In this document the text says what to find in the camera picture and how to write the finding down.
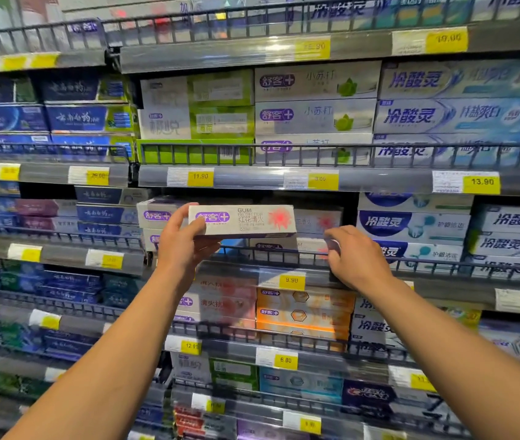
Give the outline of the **bright green toothpaste box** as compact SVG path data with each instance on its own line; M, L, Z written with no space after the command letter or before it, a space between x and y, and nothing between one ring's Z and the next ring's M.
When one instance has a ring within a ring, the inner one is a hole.
M137 140L137 157L145 165L251 165L253 138Z

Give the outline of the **stack of dark green boxes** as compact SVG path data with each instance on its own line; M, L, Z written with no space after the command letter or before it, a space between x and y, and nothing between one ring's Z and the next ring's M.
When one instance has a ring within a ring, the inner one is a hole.
M45 370L38 365L0 367L0 395L31 400L40 398L53 385L44 379Z

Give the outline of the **white toothpaste box green leaf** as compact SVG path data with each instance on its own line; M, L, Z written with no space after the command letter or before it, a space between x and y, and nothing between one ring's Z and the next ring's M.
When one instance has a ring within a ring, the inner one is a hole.
M255 106L255 131L260 134L370 133L377 100L267 101Z
M373 134L266 134L256 137L255 165L355 167L368 165Z
M381 60L255 69L255 100L304 101L376 98Z

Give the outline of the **stack of blue teal boxes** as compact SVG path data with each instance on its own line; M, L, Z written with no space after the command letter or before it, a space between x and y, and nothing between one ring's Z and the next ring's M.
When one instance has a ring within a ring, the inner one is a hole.
M0 290L125 309L146 281L107 272L0 259Z

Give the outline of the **pale blue toothpaste box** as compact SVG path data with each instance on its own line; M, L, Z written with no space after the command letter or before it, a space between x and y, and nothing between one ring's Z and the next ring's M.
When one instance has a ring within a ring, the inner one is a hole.
M520 132L520 97L379 100L376 134Z
M520 59L407 61L382 66L380 100L520 97Z
M520 133L375 134L375 166L480 168L511 166L520 157Z

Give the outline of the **white toothpaste box blue oval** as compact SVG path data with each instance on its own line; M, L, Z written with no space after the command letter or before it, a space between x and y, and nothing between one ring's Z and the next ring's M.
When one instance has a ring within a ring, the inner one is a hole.
M358 211L357 229L373 240L462 246L470 215Z
M469 215L474 195L443 193L373 193L361 192L359 211L437 213Z
M463 246L375 240L394 271L451 274L462 258Z

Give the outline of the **white toothpaste box blue print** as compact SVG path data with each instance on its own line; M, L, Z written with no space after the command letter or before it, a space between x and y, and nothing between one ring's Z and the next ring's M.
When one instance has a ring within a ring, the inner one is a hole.
M367 313L354 313L350 329L352 342L368 342L387 344L395 335L391 327L380 313L372 311Z
M351 341L347 346L347 352L360 357L376 358L381 360L414 361L402 341L398 339L389 339L381 343L362 340Z

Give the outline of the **pale green toothpaste box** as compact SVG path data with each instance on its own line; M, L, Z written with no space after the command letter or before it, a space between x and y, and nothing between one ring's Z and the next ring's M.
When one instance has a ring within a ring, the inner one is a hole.
M254 71L243 69L188 75L188 98L197 107L249 107L255 104Z
M190 135L193 139L253 138L255 106L193 107Z

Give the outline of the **dark purple toothpaste box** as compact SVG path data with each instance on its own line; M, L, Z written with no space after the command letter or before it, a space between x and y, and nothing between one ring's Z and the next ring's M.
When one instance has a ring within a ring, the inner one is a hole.
M344 379L343 381L341 404L344 407L389 409L389 405L396 398L396 392L388 385L354 379Z

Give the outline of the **grey metal shelving unit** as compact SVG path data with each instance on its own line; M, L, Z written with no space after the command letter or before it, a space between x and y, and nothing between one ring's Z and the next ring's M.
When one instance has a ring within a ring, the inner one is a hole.
M109 65L112 47L103 23L0 29L0 75ZM0 142L0 182L126 187L134 172L120 145ZM134 237L82 235L73 230L0 224L0 260L13 260L140 278L147 257Z
M520 20L352 31L305 31L304 0L194 8L188 13L103 20L111 55L123 74L179 73L236 67L407 61L520 59ZM514 165L480 168L409 168L368 165L263 167L244 175L243 188L277 190L285 174L337 169L339 192L432 193L439 175L488 172L502 197L520 198L520 157Z

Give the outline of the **stack of dark blue boxes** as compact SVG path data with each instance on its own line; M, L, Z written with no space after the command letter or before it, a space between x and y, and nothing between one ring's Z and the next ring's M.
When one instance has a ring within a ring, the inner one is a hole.
M135 89L91 70L0 77L0 154L134 161Z

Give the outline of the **dark blue grey toothpaste box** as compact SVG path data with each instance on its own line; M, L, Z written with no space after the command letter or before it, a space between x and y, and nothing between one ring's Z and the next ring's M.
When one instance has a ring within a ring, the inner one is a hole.
M97 237L119 237L139 239L142 237L142 229L133 224L109 224L93 222L77 222L77 228L82 235Z
M79 204L134 206L155 196L148 188L75 185L74 189Z
M138 211L135 205L77 204L77 217L81 222L138 225Z

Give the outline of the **person's right hand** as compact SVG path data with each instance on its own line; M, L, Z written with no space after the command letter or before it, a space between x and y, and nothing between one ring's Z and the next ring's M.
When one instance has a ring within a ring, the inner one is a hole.
M381 247L354 226L331 228L324 232L328 244L339 244L346 258L346 273L336 276L339 281L366 297L373 297L383 289L394 286L391 273Z

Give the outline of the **person's right forearm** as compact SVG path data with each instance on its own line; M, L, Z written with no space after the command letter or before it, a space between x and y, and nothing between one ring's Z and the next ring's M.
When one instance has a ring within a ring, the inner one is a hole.
M520 440L520 361L427 302L392 274L356 288L399 336L475 440Z

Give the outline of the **white toothpaste box red flower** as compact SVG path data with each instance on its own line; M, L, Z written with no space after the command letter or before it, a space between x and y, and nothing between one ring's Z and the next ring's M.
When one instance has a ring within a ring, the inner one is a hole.
M337 228L343 218L342 208L308 209L294 207L296 232L302 235L318 235L321 237L325 230Z
M188 201L160 196L139 202L136 205L138 224L141 229L162 230L170 217Z
M189 222L203 218L206 236L288 237L297 232L291 205L197 205Z
M145 251L157 252L160 244L161 229L142 229L142 239Z

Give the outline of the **person's left hand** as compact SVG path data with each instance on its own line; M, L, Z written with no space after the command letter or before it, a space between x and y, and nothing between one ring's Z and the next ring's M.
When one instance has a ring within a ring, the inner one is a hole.
M203 218L183 226L188 219L189 207L197 202L186 203L170 217L160 235L157 272L161 272L164 285L183 295L195 279L195 272L202 260L193 260L193 239L205 236L206 224Z

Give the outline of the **light blue toothpaste box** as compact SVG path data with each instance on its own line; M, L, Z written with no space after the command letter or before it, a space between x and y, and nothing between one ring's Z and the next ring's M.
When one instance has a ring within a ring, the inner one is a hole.
M260 392L341 404L343 379L312 372L259 367Z

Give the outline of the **stack of green pink boxes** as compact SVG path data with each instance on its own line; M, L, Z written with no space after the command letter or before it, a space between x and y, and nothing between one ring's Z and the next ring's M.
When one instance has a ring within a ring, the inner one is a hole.
M79 234L72 185L0 181L0 233Z

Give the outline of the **stack of navy green boxes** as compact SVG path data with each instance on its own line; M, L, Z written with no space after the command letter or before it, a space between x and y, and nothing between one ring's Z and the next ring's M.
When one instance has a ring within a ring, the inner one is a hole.
M98 338L0 321L0 348L75 362Z

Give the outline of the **orange honeycomb toothpaste box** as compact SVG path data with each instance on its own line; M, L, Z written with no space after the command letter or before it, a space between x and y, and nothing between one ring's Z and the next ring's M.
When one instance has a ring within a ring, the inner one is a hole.
M257 323L312 327L323 330L337 328L347 330L350 327L351 319L351 312L300 306L284 309L259 306L256 310Z
M322 330L257 322L256 329L260 331L260 339L266 345L335 353L344 353L347 350L350 337L350 332L344 327L339 330L335 328Z
M299 291L257 288L258 306L275 309L322 309L351 312L356 294L345 291Z

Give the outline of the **row of blue white boxes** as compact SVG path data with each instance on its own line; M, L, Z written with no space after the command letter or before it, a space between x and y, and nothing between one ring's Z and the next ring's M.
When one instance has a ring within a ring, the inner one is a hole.
M520 0L304 0L305 31L462 26L520 20Z

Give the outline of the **tall white toothpaste gift box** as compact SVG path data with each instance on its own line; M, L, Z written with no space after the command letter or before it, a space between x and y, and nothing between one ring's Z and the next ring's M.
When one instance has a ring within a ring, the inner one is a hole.
M143 108L138 110L141 138L190 140L190 110L185 76L141 80Z

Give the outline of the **white pink toothpaste box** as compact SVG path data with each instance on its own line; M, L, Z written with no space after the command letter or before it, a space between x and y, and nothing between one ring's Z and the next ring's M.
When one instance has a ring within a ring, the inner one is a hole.
M188 291L255 300L256 288L257 280L252 278L197 274Z
M186 293L178 304L174 320L254 329L256 300L249 297Z

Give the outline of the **white grey toothpaste box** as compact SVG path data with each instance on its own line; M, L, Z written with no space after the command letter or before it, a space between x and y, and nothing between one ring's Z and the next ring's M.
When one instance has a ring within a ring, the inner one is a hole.
M209 356L171 352L174 377L198 384L212 384Z

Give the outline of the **person's left forearm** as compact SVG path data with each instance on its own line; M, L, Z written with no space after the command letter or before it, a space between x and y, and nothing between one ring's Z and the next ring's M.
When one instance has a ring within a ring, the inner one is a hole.
M159 267L98 342L1 440L123 440L195 267Z

